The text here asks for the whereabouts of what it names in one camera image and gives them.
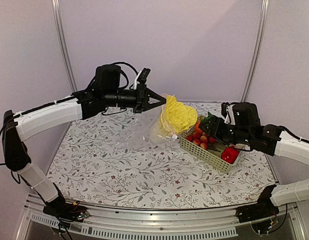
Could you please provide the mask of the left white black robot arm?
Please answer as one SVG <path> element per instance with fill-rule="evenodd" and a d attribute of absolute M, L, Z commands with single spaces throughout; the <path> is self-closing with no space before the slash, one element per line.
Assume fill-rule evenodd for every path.
<path fill-rule="evenodd" d="M 126 76 L 121 65 L 122 62 L 115 62 L 98 66 L 85 89 L 63 99 L 24 112 L 4 113 L 0 129 L 3 165 L 39 195 L 44 203 L 43 212 L 60 222 L 83 222 L 89 216 L 88 209 L 78 202 L 66 202 L 59 188 L 32 163 L 24 142 L 59 125 L 103 114 L 109 107 L 131 108 L 133 113 L 140 114 L 166 103 L 166 98 L 146 85 L 149 68 L 136 73 L 132 89 L 127 84 L 120 86 L 121 76 Z"/>

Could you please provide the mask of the yellow napa cabbage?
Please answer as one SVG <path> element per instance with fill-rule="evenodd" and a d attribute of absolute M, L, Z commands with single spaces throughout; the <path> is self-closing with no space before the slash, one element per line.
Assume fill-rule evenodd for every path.
<path fill-rule="evenodd" d="M 174 95 L 163 94 L 166 103 L 161 107 L 157 121 L 158 135 L 176 139 L 177 135 L 188 130 L 198 120 L 197 110 L 177 101 Z"/>

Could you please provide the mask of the clear zip top bag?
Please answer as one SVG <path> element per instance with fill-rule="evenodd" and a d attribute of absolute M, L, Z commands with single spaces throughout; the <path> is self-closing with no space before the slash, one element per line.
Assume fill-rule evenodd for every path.
<path fill-rule="evenodd" d="M 134 113 L 130 123 L 116 134 L 118 139 L 115 146 L 123 149 L 163 148 L 165 144 L 174 144 L 178 141 L 178 134 L 165 123 L 161 113 L 165 105 L 156 107 L 143 113 Z"/>

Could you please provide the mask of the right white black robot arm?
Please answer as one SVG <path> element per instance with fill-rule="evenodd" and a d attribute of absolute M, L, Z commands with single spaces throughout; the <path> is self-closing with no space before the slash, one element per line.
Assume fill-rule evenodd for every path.
<path fill-rule="evenodd" d="M 258 109 L 250 102 L 224 102 L 221 117 L 209 114 L 199 128 L 224 145 L 242 144 L 269 156 L 298 161 L 309 166 L 309 140 L 285 126 L 261 125 Z M 255 204 L 236 209 L 239 222 L 250 222 L 279 213 L 279 206 L 309 200 L 309 178 L 286 185 L 269 185 Z"/>

